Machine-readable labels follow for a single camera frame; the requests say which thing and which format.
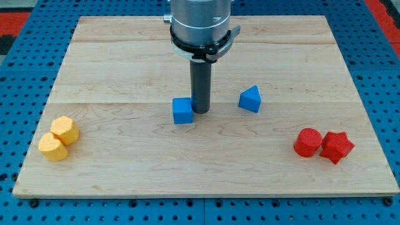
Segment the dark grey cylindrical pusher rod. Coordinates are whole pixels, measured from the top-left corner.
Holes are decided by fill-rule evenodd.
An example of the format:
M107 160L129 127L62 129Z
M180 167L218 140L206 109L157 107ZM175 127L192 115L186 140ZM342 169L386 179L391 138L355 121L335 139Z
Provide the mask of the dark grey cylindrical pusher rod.
M191 106L195 113L205 114L210 108L211 64L190 61Z

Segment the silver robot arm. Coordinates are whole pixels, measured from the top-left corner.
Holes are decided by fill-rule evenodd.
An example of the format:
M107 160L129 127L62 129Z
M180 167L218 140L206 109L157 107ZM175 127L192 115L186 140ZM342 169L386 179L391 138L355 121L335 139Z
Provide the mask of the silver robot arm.
M212 64L228 53L241 27L230 28L231 0L169 0L171 43L189 61L191 107L205 114L211 103Z

